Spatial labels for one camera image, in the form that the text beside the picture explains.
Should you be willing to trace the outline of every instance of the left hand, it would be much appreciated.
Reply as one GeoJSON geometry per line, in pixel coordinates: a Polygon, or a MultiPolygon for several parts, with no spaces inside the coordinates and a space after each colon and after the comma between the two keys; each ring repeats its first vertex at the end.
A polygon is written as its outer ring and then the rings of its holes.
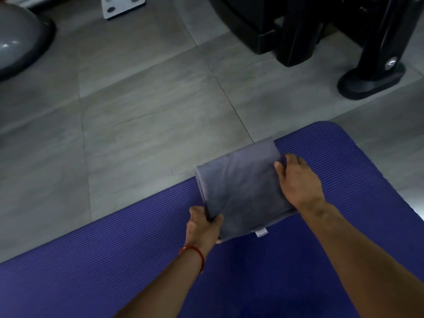
{"type": "Polygon", "coordinates": [[[219,214],[212,222],[208,222],[204,207],[192,206],[189,211],[191,217],[187,223],[184,245],[198,248],[206,258],[215,243],[219,243],[219,229],[224,222],[224,216],[219,214]]]}

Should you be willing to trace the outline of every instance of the black gym machine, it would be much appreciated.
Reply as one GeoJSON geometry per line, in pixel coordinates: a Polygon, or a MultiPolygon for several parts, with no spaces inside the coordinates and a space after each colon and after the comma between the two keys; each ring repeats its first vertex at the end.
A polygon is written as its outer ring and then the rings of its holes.
{"type": "Polygon", "coordinates": [[[400,62],[424,0],[209,0],[230,30],[257,54],[274,51],[291,67],[309,59],[332,24],[363,48],[358,66],[337,85],[362,99],[396,85],[400,62]]]}

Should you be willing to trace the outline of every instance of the towel label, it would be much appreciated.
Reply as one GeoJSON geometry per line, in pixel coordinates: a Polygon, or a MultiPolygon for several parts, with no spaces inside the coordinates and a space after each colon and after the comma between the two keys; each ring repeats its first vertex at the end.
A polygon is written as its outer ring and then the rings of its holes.
{"type": "Polygon", "coordinates": [[[256,233],[256,235],[257,235],[258,237],[263,237],[265,234],[267,234],[267,233],[268,233],[268,230],[267,230],[267,229],[265,229],[265,228],[263,228],[262,230],[255,231],[255,233],[256,233]]]}

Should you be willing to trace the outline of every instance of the hand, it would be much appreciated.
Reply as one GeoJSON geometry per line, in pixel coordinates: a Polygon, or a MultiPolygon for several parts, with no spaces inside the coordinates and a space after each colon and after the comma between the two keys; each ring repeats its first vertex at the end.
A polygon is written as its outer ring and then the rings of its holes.
{"type": "Polygon", "coordinates": [[[287,200],[299,212],[313,208],[324,202],[325,197],[318,176],[305,160],[293,154],[285,154],[287,166],[275,162],[274,167],[280,180],[281,190],[287,200]]]}
{"type": "Polygon", "coordinates": [[[191,218],[187,223],[185,246],[190,245],[198,248],[206,258],[215,243],[219,243],[219,229],[224,222],[224,216],[219,214],[212,222],[208,222],[205,208],[192,206],[190,208],[191,218]]]}

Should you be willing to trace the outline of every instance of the forearm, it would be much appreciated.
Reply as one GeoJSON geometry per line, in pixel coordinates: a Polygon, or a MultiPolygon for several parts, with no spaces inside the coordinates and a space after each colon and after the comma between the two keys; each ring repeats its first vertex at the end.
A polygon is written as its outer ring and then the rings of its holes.
{"type": "Polygon", "coordinates": [[[362,317],[424,317],[424,284],[328,203],[299,210],[362,317]]]}
{"type": "Polygon", "coordinates": [[[194,250],[185,250],[115,318],[176,317],[201,269],[194,250]]]}

